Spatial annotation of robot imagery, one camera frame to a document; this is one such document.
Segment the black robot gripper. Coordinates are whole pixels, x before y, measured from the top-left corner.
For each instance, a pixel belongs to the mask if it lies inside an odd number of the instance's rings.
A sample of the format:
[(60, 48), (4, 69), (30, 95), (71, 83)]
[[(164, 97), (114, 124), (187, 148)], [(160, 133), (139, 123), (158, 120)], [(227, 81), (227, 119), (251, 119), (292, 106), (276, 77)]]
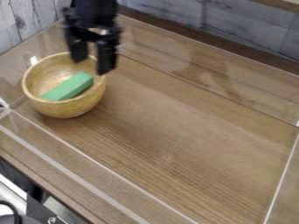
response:
[(118, 46), (114, 45), (122, 33), (118, 10), (118, 0), (72, 0), (71, 6), (62, 10), (70, 56), (80, 63), (88, 57), (88, 42), (98, 42), (99, 75), (112, 71), (118, 63)]

